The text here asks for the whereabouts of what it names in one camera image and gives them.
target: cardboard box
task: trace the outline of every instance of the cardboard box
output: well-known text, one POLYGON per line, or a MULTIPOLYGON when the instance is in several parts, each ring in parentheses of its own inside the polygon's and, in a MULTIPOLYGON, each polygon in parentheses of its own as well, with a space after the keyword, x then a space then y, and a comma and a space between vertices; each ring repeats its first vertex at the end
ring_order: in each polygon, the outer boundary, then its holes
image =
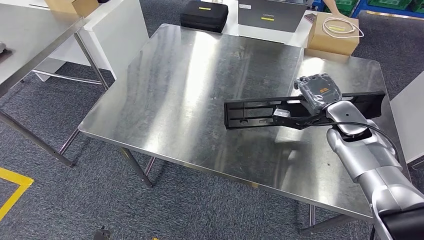
POLYGON ((83 17, 90 15, 98 6, 97 0, 44 0, 52 11, 78 14, 83 17))
MULTIPOLYGON (((333 17, 333 15, 324 12, 318 12, 316 19, 312 24, 312 28, 309 32, 307 48, 328 53, 342 54, 348 56, 351 55, 359 44, 359 37, 335 38, 328 35, 323 30, 323 23, 329 17, 333 17)), ((358 19, 349 17, 344 18, 359 27, 358 19)), ((340 32, 348 32, 352 30, 351 26, 343 21, 328 21, 326 24, 328 27, 334 28, 335 30, 340 32)), ((346 34, 333 32, 330 33, 337 37, 359 36, 360 34, 357 29, 354 32, 346 34)))

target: black case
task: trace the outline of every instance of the black case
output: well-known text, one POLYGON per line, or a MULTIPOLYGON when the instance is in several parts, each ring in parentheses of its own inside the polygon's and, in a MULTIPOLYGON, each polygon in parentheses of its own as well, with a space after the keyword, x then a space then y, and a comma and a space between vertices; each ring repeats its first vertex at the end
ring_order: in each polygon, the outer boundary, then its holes
POLYGON ((204 1, 189 1, 180 15, 181 26, 221 33, 228 17, 228 6, 204 1))

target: metal table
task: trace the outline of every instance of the metal table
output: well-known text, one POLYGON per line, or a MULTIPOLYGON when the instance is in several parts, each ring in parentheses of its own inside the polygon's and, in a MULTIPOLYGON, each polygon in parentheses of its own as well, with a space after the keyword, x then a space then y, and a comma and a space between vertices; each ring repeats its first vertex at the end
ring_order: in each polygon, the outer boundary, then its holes
MULTIPOLYGON (((157 157, 311 204, 303 234, 370 221, 361 188, 327 143, 327 127, 224 126, 225 100, 297 96, 296 78, 324 72, 344 93, 386 91, 373 60, 163 24, 79 130, 153 156, 145 172, 130 162, 145 181, 157 157), (314 206, 343 215, 315 225, 314 206)), ((401 150, 388 97, 374 120, 401 150)))
MULTIPOLYGON (((54 77, 103 85, 108 89, 99 68, 85 47, 78 30, 84 19, 75 14, 35 9, 23 6, 0 4, 0 41, 6 44, 7 51, 0 53, 0 97, 47 58, 57 47, 72 35, 95 71, 99 81, 65 77, 54 73, 54 77)), ((59 162, 71 167, 73 163, 63 156, 69 145, 78 135, 76 129, 63 147, 56 151, 43 140, 26 129, 16 120, 0 110, 0 120, 35 142, 59 162)))

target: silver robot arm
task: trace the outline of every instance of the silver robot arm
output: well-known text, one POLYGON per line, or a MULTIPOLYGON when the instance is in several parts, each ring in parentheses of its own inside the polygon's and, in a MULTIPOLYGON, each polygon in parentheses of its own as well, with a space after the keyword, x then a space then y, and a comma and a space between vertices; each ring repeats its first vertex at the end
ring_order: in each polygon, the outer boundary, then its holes
POLYGON ((338 155, 354 183, 368 200, 374 227, 382 240, 424 239, 424 195, 402 174, 395 150, 378 126, 350 101, 342 100, 339 88, 327 74, 301 77, 294 83, 311 114, 325 112, 335 123, 327 131, 331 149, 338 155))

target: white cable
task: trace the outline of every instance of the white cable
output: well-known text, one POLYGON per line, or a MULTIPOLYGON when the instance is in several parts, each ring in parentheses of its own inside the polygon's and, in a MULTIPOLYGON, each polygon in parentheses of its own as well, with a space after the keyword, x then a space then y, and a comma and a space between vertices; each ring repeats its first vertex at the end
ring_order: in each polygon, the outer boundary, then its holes
POLYGON ((361 29, 355 25, 354 23, 351 23, 350 21, 344 19, 344 18, 339 18, 339 17, 328 17, 327 19, 324 20, 324 23, 322 24, 322 30, 330 35, 331 37, 335 38, 335 39, 350 39, 350 38, 361 38, 364 36, 364 33, 361 31, 361 29), (331 29, 329 26, 327 26, 327 22, 329 21, 341 21, 341 22, 345 22, 347 24, 350 25, 350 27, 352 28, 349 31, 337 31, 337 30, 333 30, 331 29), (360 32, 361 35, 359 36, 334 36, 332 35, 330 32, 335 33, 335 34, 350 34, 356 31, 356 29, 358 29, 358 31, 360 32))

